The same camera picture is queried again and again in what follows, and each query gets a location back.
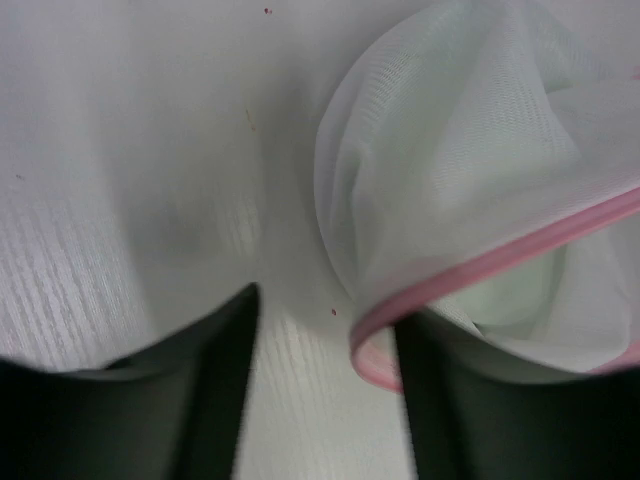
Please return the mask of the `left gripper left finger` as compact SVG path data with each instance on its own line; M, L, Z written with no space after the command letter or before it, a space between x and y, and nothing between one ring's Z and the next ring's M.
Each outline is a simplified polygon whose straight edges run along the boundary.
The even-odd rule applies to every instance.
M260 317L248 284L217 310L101 369L1 361L5 479L229 479Z

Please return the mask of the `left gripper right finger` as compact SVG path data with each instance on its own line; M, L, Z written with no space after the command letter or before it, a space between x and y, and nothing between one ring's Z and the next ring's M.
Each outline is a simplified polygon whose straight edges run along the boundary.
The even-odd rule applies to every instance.
M498 380L456 359L446 334L436 314L394 328L417 478L638 478L638 368Z

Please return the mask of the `white mesh bag pink trim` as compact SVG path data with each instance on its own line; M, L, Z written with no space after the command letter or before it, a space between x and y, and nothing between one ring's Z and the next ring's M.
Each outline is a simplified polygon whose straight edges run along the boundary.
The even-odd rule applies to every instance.
M351 359L432 310L471 367L547 383L639 363L639 83L535 1L442 1L356 61L320 123L315 208Z

